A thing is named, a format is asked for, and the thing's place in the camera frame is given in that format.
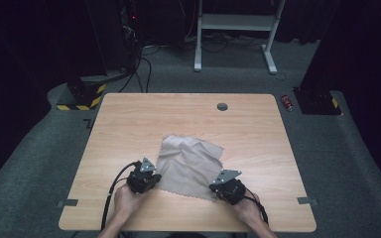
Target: gray cloth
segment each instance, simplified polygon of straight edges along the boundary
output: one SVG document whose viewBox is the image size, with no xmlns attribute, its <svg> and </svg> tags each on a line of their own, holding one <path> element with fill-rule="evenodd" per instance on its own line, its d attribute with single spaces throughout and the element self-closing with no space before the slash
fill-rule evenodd
<svg viewBox="0 0 381 238">
<path fill-rule="evenodd" d="M 180 195 L 216 200 L 209 185 L 222 169 L 222 148 L 194 137 L 169 135 L 162 143 L 157 187 Z"/>
</svg>

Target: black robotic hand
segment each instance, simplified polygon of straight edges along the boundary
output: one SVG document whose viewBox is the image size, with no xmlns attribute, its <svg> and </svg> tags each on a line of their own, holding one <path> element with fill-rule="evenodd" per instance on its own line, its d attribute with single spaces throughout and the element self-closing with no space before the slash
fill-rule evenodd
<svg viewBox="0 0 381 238">
<path fill-rule="evenodd" d="M 126 179 L 131 191 L 134 193 L 144 193 L 153 188 L 162 178 L 161 175 L 153 175 L 156 167 L 147 159 L 143 162 L 135 163 L 135 170 Z"/>
<path fill-rule="evenodd" d="M 211 189 L 212 192 L 215 192 L 219 199 L 226 201 L 230 205 L 237 204 L 243 198 L 255 202 L 262 214 L 263 220 L 268 224 L 268 215 L 264 206 L 240 180 L 236 179 L 236 177 L 241 174 L 242 172 L 240 171 L 222 170 L 212 184 L 209 185 L 209 189 Z M 246 190 L 252 193 L 253 197 L 246 196 Z"/>
</svg>

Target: metal stand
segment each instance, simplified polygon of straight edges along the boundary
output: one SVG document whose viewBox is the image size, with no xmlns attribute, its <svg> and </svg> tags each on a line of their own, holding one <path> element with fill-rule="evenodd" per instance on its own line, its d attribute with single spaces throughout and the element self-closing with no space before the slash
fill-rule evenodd
<svg viewBox="0 0 381 238">
<path fill-rule="evenodd" d="M 271 47 L 280 23 L 286 0 L 281 0 L 275 16 L 252 16 L 252 15 L 221 15 L 202 14 L 202 0 L 199 0 L 197 14 L 197 36 L 196 49 L 194 54 L 194 70 L 202 70 L 201 38 L 202 29 L 216 30 L 241 30 L 241 31 L 265 31 L 270 32 L 267 45 L 262 45 L 262 52 L 265 56 L 271 74 L 277 73 L 274 60 L 271 55 Z"/>
</svg>

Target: human hand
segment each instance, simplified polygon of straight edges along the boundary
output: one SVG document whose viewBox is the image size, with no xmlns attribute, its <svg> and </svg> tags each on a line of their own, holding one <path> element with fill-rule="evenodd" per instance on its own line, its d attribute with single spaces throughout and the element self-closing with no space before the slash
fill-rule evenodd
<svg viewBox="0 0 381 238">
<path fill-rule="evenodd" d="M 244 195 L 253 197 L 255 200 L 259 201 L 259 196 L 256 193 L 246 190 Z M 258 237 L 277 237 L 268 224 L 264 222 L 259 207 L 252 200 L 243 198 L 237 204 L 233 205 L 233 209 L 237 213 L 237 217 L 246 223 Z"/>
<path fill-rule="evenodd" d="M 248 190 L 246 190 L 245 196 L 253 197 L 255 200 L 259 201 L 259 196 L 256 193 L 250 193 Z M 237 217 L 243 221 L 244 223 L 248 224 L 250 226 L 250 223 L 253 223 L 255 221 L 263 221 L 261 218 L 261 213 L 259 211 L 258 206 L 255 204 L 255 202 L 243 198 L 238 203 L 233 205 L 234 211 L 237 213 Z"/>
<path fill-rule="evenodd" d="M 127 183 L 117 188 L 114 194 L 115 210 L 98 238 L 115 238 L 129 217 L 140 207 L 147 192 L 134 193 Z"/>
<path fill-rule="evenodd" d="M 115 213 L 122 213 L 129 217 L 140 207 L 146 196 L 147 192 L 134 193 L 127 183 L 123 184 L 117 188 L 114 195 Z"/>
</svg>

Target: wooden table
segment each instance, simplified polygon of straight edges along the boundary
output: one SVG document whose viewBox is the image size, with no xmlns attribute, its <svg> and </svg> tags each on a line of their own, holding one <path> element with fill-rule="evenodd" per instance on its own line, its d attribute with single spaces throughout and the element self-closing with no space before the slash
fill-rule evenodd
<svg viewBox="0 0 381 238">
<path fill-rule="evenodd" d="M 218 103 L 228 109 L 220 111 Z M 63 230 L 99 230 L 108 189 L 128 164 L 154 164 L 165 135 L 192 136 L 224 149 L 227 170 L 256 192 L 274 231 L 311 232 L 316 222 L 281 119 L 269 94 L 108 93 L 104 96 L 60 220 Z M 122 178 L 129 175 L 127 170 Z M 113 201 L 108 218 L 113 211 Z M 152 189 L 124 230 L 225 231 L 250 229 L 219 200 Z"/>
</svg>

